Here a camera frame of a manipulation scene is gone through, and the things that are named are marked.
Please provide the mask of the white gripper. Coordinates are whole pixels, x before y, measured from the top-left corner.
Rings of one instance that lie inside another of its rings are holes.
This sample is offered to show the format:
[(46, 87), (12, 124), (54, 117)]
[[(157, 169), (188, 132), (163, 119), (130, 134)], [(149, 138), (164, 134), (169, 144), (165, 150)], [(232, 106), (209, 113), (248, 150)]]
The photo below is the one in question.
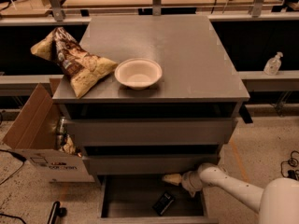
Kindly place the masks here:
[(195, 197), (197, 191), (200, 191), (203, 188), (203, 183), (200, 179), (200, 176), (197, 171), (189, 171), (184, 175), (181, 174), (170, 174), (164, 175), (162, 180), (166, 183), (179, 186), (182, 185), (185, 188), (192, 198)]

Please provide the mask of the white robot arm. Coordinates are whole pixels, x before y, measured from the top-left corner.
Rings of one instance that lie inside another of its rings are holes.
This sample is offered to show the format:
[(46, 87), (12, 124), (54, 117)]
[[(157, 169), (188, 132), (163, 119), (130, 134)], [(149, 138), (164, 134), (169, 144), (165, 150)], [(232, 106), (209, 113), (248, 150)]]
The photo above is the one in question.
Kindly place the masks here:
[(299, 182), (277, 178), (262, 189), (233, 178), (218, 165), (201, 164), (197, 170), (164, 175), (164, 182), (181, 185), (193, 197), (204, 186), (218, 187), (258, 214), (258, 224), (299, 224)]

